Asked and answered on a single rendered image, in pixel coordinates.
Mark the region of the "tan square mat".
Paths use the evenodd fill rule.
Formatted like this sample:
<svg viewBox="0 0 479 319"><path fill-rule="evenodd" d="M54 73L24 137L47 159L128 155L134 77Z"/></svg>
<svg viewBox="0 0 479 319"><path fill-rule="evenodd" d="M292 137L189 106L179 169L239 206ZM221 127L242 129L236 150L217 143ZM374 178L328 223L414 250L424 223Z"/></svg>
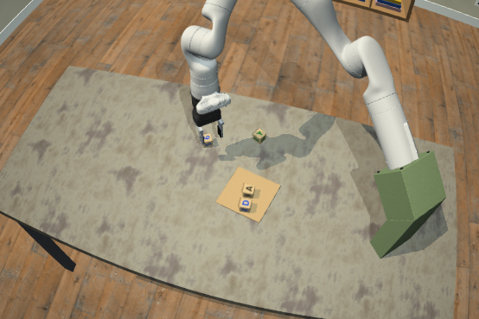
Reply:
<svg viewBox="0 0 479 319"><path fill-rule="evenodd" d="M245 198L243 197L245 183L255 185L253 198L246 198L252 200L250 213L240 212L241 198ZM260 222L279 188L279 184L238 167L216 203L251 220Z"/></svg>

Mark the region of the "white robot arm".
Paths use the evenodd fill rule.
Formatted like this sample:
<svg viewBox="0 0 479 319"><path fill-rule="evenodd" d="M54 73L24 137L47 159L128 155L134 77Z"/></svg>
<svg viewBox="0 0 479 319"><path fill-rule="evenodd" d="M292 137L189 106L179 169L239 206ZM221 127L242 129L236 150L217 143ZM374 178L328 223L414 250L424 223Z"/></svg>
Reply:
<svg viewBox="0 0 479 319"><path fill-rule="evenodd" d="M418 150L380 44L370 36L351 42L337 21L332 0L291 2L311 22L351 76L361 79L368 75L363 99L388 169L417 160ZM213 22L212 30L193 25L182 33L182 52L190 67L190 78L198 86L211 85L218 79L215 58L225 46L228 20L236 3L237 0L207 0L201 14Z"/></svg>

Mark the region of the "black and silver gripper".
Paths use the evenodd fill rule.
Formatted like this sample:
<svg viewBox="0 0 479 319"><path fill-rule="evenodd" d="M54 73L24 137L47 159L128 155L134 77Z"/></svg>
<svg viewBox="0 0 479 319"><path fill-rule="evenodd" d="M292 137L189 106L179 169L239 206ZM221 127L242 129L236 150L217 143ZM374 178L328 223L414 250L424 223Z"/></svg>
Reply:
<svg viewBox="0 0 479 319"><path fill-rule="evenodd" d="M228 94L220 93L219 78L211 85L198 86L190 81L190 94L193 105L193 120L199 133L201 144L205 144L203 125L218 121L218 134L223 137L223 124L220 108L231 103L231 97Z"/></svg>

